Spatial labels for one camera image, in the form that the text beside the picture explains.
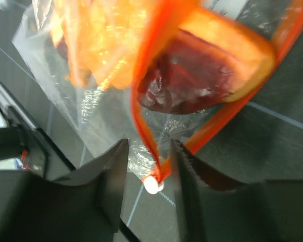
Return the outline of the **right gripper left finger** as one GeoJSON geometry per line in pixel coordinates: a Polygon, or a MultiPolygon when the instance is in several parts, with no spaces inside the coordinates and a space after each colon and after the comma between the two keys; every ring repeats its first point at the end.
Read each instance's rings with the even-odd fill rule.
{"type": "Polygon", "coordinates": [[[112,241],[121,220],[129,142],[54,181],[0,170],[0,241],[112,241]]]}

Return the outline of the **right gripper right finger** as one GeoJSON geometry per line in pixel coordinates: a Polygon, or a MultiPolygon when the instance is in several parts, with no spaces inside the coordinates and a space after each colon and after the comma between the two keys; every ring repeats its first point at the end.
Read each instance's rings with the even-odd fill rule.
{"type": "Polygon", "coordinates": [[[303,241],[303,180],[243,183],[171,141],[181,241],[303,241]]]}

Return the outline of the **orange zipper clear bag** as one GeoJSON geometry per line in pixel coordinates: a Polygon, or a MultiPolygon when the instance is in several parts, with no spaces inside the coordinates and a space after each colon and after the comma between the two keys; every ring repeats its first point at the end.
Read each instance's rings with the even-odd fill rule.
{"type": "Polygon", "coordinates": [[[303,31],[303,1],[33,1],[13,43],[93,155],[129,140],[156,194],[172,139],[199,151],[303,31]]]}

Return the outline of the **toy meat slab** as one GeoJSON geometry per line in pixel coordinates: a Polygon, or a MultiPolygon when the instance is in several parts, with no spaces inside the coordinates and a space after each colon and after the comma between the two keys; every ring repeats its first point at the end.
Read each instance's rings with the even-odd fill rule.
{"type": "Polygon", "coordinates": [[[148,67],[137,101],[152,111],[190,114],[242,98],[274,65],[275,52],[265,38],[197,8],[148,67]]]}

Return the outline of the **orange toy shrimp pile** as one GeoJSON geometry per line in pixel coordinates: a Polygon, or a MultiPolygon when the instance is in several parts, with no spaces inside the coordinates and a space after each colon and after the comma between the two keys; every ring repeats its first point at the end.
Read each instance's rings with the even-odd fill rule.
{"type": "Polygon", "coordinates": [[[154,1],[55,1],[50,22],[54,46],[65,42],[73,86],[130,86],[138,47],[154,1]]]}

